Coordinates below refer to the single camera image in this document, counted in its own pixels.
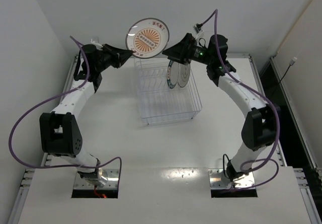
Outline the white plate with dark rim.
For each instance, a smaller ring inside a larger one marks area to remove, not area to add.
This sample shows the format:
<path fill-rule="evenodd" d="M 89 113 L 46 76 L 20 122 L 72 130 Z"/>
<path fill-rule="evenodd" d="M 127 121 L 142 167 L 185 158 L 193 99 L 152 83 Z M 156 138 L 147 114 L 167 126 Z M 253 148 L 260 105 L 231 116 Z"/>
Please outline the white plate with dark rim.
<path fill-rule="evenodd" d="M 187 83 L 189 81 L 189 77 L 190 77 L 190 72 L 191 72 L 190 64 L 187 64 L 187 65 L 180 64 L 180 66 L 179 66 L 179 76 L 178 76 L 178 85 L 181 88 L 184 88 L 187 85 Z"/>

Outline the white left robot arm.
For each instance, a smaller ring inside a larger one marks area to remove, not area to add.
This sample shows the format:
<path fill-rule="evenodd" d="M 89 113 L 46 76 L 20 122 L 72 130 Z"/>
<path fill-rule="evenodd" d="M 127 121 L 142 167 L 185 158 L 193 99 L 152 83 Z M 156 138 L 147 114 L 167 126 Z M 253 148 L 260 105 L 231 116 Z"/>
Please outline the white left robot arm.
<path fill-rule="evenodd" d="M 83 45 L 78 53 L 70 93 L 50 113 L 40 116 L 42 150 L 75 165 L 79 176 L 94 185 L 103 187 L 108 174 L 98 158 L 83 146 L 83 137 L 77 119 L 87 100 L 98 90 L 102 72 L 108 67 L 120 68 L 133 54 L 132 50 L 104 44 Z"/>

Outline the green rimmed lettered plate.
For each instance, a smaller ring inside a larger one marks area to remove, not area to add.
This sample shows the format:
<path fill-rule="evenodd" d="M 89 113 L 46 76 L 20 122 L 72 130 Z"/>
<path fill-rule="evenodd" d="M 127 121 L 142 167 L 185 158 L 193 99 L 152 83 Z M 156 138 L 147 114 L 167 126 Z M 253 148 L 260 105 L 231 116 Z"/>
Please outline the green rimmed lettered plate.
<path fill-rule="evenodd" d="M 167 83 L 170 89 L 174 89 L 179 78 L 179 64 L 171 60 L 167 68 Z"/>

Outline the orange sunburst plate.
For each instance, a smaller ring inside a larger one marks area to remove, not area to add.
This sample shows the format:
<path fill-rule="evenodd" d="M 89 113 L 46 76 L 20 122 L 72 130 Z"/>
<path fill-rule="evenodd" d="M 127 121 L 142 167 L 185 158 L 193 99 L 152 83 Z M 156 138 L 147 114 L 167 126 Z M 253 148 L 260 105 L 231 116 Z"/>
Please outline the orange sunburst plate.
<path fill-rule="evenodd" d="M 126 34 L 126 48 L 133 56 L 149 59 L 161 54 L 170 39 L 168 26 L 160 19 L 145 18 L 134 23 Z"/>

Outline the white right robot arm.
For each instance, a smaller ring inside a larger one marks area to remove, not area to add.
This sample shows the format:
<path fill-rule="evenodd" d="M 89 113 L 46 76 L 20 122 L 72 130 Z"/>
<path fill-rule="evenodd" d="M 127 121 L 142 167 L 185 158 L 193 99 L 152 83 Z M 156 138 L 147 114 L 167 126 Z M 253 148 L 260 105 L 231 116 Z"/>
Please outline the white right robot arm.
<path fill-rule="evenodd" d="M 236 69 L 227 61 L 228 39 L 213 35 L 207 47 L 197 46 L 191 33 L 174 46 L 164 50 L 163 55 L 173 62 L 189 65 L 192 61 L 206 65 L 209 79 L 224 91 L 241 110 L 245 121 L 241 130 L 242 144 L 235 156 L 223 170 L 228 182 L 263 167 L 269 154 L 259 160 L 267 147 L 275 149 L 280 135 L 279 108 L 257 90 L 242 83 Z"/>

